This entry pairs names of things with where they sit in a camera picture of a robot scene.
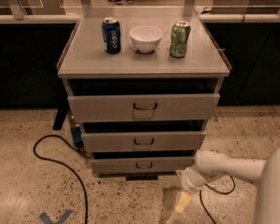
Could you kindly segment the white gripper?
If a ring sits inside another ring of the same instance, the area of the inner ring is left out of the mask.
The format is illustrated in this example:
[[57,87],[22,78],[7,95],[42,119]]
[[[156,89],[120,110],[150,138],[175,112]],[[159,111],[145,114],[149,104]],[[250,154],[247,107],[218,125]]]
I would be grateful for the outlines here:
[[181,187],[185,190],[178,192],[175,202],[175,211],[182,213],[192,199],[190,194],[199,192],[206,184],[206,179],[196,167],[176,170],[175,173],[180,176]]

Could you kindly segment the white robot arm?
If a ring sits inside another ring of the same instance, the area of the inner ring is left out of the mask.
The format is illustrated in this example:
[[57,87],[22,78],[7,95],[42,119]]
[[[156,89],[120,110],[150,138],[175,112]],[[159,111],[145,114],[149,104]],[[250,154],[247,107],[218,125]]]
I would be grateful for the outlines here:
[[280,148],[268,160],[234,159],[211,150],[198,150],[194,163],[177,170],[181,190],[175,210],[181,213],[191,195],[224,175],[258,186],[254,224],[280,224]]

